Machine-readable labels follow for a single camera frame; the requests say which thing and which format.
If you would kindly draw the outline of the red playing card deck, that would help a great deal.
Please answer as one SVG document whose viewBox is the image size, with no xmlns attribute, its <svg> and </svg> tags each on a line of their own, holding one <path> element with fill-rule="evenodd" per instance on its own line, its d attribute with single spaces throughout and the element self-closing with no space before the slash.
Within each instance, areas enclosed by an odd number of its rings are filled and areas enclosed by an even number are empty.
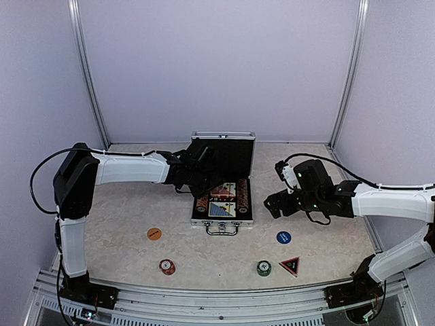
<svg viewBox="0 0 435 326">
<path fill-rule="evenodd" d="M 223 183 L 211 190 L 210 196 L 218 200 L 232 200 L 237 196 L 237 185 L 231 182 Z"/>
</svg>

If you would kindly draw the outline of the blue playing card deck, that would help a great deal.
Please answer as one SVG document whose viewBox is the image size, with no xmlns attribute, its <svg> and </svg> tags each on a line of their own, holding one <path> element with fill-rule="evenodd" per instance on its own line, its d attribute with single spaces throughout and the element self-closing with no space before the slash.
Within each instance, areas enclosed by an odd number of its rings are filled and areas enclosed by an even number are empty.
<svg viewBox="0 0 435 326">
<path fill-rule="evenodd" d="M 210 202 L 210 217 L 236 217 L 236 204 L 234 202 Z"/>
</svg>

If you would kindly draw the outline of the aluminium poker case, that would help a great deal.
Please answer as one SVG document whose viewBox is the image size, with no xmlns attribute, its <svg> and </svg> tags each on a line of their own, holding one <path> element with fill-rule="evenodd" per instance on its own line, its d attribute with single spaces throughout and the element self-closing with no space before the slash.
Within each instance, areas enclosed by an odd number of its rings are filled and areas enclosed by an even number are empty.
<svg viewBox="0 0 435 326">
<path fill-rule="evenodd" d="M 239 228 L 254 223 L 251 199 L 251 170 L 254 132 L 192 133 L 192 142 L 216 150 L 221 177 L 219 185 L 194 201 L 193 226 L 203 226 L 209 236 L 235 236 Z"/>
</svg>

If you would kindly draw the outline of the black triangular button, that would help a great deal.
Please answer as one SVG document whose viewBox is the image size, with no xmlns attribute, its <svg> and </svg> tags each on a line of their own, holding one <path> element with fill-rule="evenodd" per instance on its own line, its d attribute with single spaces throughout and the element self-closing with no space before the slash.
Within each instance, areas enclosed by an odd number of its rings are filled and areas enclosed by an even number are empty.
<svg viewBox="0 0 435 326">
<path fill-rule="evenodd" d="M 289 260 L 279 262 L 279 265 L 289 272 L 293 277 L 298 277 L 300 258 L 295 257 Z"/>
</svg>

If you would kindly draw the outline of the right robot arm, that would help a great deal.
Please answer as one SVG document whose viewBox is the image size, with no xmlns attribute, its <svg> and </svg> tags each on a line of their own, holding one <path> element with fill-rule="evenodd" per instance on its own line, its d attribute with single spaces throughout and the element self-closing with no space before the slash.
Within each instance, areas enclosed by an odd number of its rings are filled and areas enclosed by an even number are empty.
<svg viewBox="0 0 435 326">
<path fill-rule="evenodd" d="M 276 219 L 298 211 L 331 217 L 400 217 L 425 225 L 410 238 L 391 249 L 367 257 L 348 286 L 348 296 L 361 302 L 375 284 L 391 275 L 413 268 L 434 257 L 434 189 L 383 189 L 357 181 L 343 181 L 330 187 L 285 189 L 270 195 L 264 206 Z"/>
</svg>

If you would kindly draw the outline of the left poker chip row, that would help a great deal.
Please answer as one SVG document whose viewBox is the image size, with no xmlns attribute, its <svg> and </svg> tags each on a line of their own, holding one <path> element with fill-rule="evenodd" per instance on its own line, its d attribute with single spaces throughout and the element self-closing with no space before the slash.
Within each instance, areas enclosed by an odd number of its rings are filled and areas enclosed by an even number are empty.
<svg viewBox="0 0 435 326">
<path fill-rule="evenodd" d="M 206 212 L 208 208 L 208 201 L 209 201 L 208 195 L 204 195 L 203 197 L 198 198 L 196 200 L 196 206 L 195 206 L 196 211 L 200 213 Z"/>
</svg>

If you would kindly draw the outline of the poker chip row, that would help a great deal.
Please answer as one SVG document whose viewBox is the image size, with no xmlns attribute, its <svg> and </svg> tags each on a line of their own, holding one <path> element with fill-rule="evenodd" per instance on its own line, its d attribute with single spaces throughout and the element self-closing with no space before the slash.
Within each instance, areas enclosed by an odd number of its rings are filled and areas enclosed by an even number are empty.
<svg viewBox="0 0 435 326">
<path fill-rule="evenodd" d="M 196 206 L 195 206 L 196 211 L 200 213 L 206 212 L 208 208 L 208 201 L 209 201 L 208 195 L 204 195 L 203 197 L 198 198 L 196 200 Z"/>
<path fill-rule="evenodd" d="M 240 214 L 248 211 L 249 200 L 247 191 L 247 180 L 239 179 L 237 181 L 237 210 Z"/>
</svg>

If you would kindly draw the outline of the blue round button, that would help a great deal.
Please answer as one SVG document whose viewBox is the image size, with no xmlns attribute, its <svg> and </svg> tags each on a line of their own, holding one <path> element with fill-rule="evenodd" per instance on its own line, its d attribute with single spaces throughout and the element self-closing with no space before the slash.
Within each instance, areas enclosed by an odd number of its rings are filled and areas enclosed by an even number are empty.
<svg viewBox="0 0 435 326">
<path fill-rule="evenodd" d="M 282 245 L 287 245 L 287 244 L 291 243 L 292 236 L 289 232 L 280 231 L 277 233 L 276 239 L 277 239 L 278 243 L 280 243 Z"/>
</svg>

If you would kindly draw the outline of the right poker chip row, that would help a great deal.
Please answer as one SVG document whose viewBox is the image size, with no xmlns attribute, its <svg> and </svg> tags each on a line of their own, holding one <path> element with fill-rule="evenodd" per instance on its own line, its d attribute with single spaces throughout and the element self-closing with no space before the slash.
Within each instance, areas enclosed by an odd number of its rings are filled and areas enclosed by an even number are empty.
<svg viewBox="0 0 435 326">
<path fill-rule="evenodd" d="M 240 214 L 248 211 L 249 200 L 247 191 L 247 180 L 239 179 L 237 181 L 237 210 Z"/>
</svg>

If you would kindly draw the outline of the orange round button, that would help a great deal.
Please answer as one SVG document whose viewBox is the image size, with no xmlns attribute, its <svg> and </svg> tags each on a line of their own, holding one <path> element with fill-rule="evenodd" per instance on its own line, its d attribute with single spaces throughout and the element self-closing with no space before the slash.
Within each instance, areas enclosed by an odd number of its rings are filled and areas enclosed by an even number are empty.
<svg viewBox="0 0 435 326">
<path fill-rule="evenodd" d="M 149 240 L 159 240 L 162 236 L 162 231 L 159 228 L 150 228 L 147 231 L 147 238 Z"/>
</svg>

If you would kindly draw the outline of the red poker chip stack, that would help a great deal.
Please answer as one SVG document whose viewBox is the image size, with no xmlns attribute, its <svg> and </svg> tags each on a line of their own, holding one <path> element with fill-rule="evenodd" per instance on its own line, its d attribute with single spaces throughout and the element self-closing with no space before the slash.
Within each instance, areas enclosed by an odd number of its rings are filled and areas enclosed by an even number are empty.
<svg viewBox="0 0 435 326">
<path fill-rule="evenodd" d="M 159 268 L 163 274 L 170 276 L 175 273 L 175 264 L 170 259 L 163 259 L 159 263 Z"/>
</svg>

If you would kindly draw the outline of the front aluminium rail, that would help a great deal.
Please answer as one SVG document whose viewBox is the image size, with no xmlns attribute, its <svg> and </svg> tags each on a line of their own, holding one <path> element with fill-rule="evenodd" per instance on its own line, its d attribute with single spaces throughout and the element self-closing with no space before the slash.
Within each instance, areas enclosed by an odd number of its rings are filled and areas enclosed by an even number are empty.
<svg viewBox="0 0 435 326">
<path fill-rule="evenodd" d="M 369 301 L 329 308 L 325 288 L 348 280 L 284 288 L 199 290 L 91 279 L 116 287 L 114 309 L 97 308 L 90 325 L 348 325 L 346 312 Z M 58 313 L 56 273 L 42 270 L 21 325 L 65 325 Z M 388 280 L 380 314 L 369 325 L 421 325 L 404 276 Z"/>
</svg>

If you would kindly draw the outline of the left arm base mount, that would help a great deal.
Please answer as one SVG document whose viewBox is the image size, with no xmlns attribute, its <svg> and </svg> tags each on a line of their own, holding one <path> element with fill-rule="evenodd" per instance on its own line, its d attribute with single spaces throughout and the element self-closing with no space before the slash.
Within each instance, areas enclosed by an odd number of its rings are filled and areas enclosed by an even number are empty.
<svg viewBox="0 0 435 326">
<path fill-rule="evenodd" d="M 109 310 L 115 308 L 118 292 L 115 287 L 90 282 L 88 272 L 74 278 L 65 276 L 60 288 L 62 298 Z"/>
</svg>

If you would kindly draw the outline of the right aluminium frame post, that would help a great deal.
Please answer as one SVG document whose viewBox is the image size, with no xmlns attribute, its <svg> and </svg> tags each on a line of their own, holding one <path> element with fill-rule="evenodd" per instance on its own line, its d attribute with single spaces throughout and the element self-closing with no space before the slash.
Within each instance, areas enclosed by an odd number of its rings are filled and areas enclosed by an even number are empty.
<svg viewBox="0 0 435 326">
<path fill-rule="evenodd" d="M 351 48 L 351 56 L 345 78 L 345 84 L 341 100 L 338 108 L 338 113 L 332 129 L 332 134 L 329 140 L 329 148 L 334 151 L 338 145 L 341 132 L 343 130 L 345 117 L 349 108 L 349 102 L 353 91 L 353 85 L 358 72 L 358 64 L 360 61 L 360 54 L 364 42 L 364 33 L 366 29 L 366 22 L 368 17 L 369 0 L 360 0 L 358 7 L 358 16 L 355 24 L 355 31 L 353 36 L 353 43 Z"/>
</svg>

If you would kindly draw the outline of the left aluminium frame post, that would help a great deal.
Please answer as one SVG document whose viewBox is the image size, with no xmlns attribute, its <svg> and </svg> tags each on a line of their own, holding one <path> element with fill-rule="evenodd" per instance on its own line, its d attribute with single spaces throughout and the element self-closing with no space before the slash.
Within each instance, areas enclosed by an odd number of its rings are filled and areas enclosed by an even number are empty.
<svg viewBox="0 0 435 326">
<path fill-rule="evenodd" d="M 77 53 L 79 56 L 80 66 L 82 70 L 82 75 L 86 87 L 86 92 L 88 95 L 88 99 L 90 101 L 91 112 L 95 120 L 95 123 L 97 125 L 97 132 L 99 134 L 103 147 L 105 149 L 108 149 L 111 145 L 111 141 L 110 141 L 109 133 L 107 131 L 107 127 L 103 119 L 103 114 L 99 105 L 97 93 L 94 86 L 94 81 L 92 78 L 90 63 L 86 51 L 86 42 L 85 42 L 84 30 L 82 26 L 79 1 L 68 0 L 68 8 L 69 8 L 69 15 L 71 19 L 75 44 L 77 48 Z"/>
</svg>

